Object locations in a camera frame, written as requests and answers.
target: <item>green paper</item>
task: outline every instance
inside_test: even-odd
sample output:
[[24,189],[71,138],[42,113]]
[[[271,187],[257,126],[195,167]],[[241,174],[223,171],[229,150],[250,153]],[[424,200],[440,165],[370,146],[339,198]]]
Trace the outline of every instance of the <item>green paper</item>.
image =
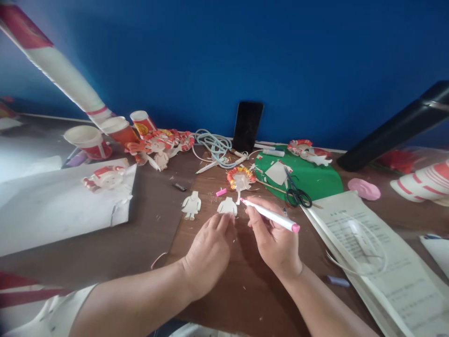
[[[260,173],[258,170],[253,171],[253,173],[256,173],[257,178],[260,181],[268,183],[269,185],[279,188],[280,190],[287,190],[285,185],[278,185],[265,175],[265,172],[271,167],[271,162],[280,160],[285,165],[290,166],[293,170],[291,177],[296,187],[306,192],[312,200],[326,198],[343,192],[343,183],[341,182],[341,178],[331,165],[317,166],[316,164],[308,162],[301,157],[295,156],[287,150],[286,146],[276,146],[276,149],[277,148],[282,148],[285,151],[284,157],[281,158],[259,152],[262,158],[255,158],[254,163],[257,168],[264,172]],[[287,201],[285,193],[269,188],[266,185],[264,185],[264,187],[266,187],[267,190],[278,198]]]

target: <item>scissors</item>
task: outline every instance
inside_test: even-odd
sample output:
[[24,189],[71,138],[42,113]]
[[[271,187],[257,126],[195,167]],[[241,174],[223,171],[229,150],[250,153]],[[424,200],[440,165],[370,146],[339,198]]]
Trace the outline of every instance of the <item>scissors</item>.
[[289,204],[293,207],[297,207],[299,206],[299,204],[301,204],[305,208],[311,208],[312,199],[310,199],[309,195],[306,192],[296,187],[293,179],[291,178],[288,168],[284,166],[284,169],[285,173],[287,173],[287,179],[290,182],[290,188],[286,192],[287,201],[289,202]]

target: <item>finger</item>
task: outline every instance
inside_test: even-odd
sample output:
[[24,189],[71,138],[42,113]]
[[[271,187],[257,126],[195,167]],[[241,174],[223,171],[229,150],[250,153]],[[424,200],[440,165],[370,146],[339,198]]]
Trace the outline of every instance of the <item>finger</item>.
[[231,213],[223,214],[217,225],[217,230],[224,234],[226,232],[226,229],[228,228],[229,223],[231,222],[231,218],[233,217],[234,216]]
[[268,209],[270,211],[273,211],[279,215],[285,216],[282,208],[271,201],[268,201],[268,200],[265,200],[262,198],[258,198],[258,197],[248,197],[247,199],[249,201],[251,201],[253,204],[265,207],[266,209]]
[[235,217],[231,217],[231,220],[229,221],[229,225],[228,228],[226,229],[224,236],[226,238],[226,242],[230,247],[235,239]]
[[217,228],[218,223],[219,223],[219,221],[220,221],[220,219],[221,219],[221,216],[222,216],[222,214],[220,214],[220,213],[214,214],[214,215],[209,219],[209,224],[207,225],[207,227],[210,227],[210,228]]
[[203,225],[203,227],[201,227],[201,229],[207,228],[207,226],[208,226],[209,223],[210,223],[210,219],[212,219],[212,218],[207,219],[207,221],[204,223],[204,225]]
[[262,220],[259,212],[252,206],[248,206],[248,215],[251,219],[254,235],[256,236],[257,244],[261,244],[268,240],[271,240],[271,234],[269,233],[267,226]]
[[[281,215],[283,217],[285,216],[283,210],[278,205],[276,205],[275,203],[272,203],[271,201],[268,201],[268,200],[265,200],[265,199],[262,199],[262,198],[257,198],[257,197],[248,197],[248,200],[251,201],[254,204],[257,204],[257,205],[260,205],[262,207],[265,207],[266,209],[268,209],[270,211],[273,211],[273,212],[275,212],[275,213],[277,213],[277,214],[279,214],[279,215]],[[264,216],[262,216],[262,219],[266,222],[266,224],[269,227],[277,228],[277,229],[282,229],[283,228],[278,223],[273,222],[272,220],[267,219]]]

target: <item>blue wall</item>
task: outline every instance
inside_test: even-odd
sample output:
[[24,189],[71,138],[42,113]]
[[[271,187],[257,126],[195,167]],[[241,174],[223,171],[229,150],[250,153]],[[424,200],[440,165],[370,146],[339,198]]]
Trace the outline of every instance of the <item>blue wall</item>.
[[[449,79],[447,0],[17,3],[115,113],[159,127],[231,136],[238,102],[257,100],[259,140],[347,149]],[[0,95],[85,118],[2,33]],[[448,132],[414,142],[445,147]]]

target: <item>pink marker cap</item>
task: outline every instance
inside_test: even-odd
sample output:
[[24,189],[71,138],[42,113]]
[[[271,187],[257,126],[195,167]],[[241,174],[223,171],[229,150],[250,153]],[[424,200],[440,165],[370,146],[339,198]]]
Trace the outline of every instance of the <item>pink marker cap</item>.
[[291,230],[293,233],[299,233],[299,225],[298,224],[291,225]]

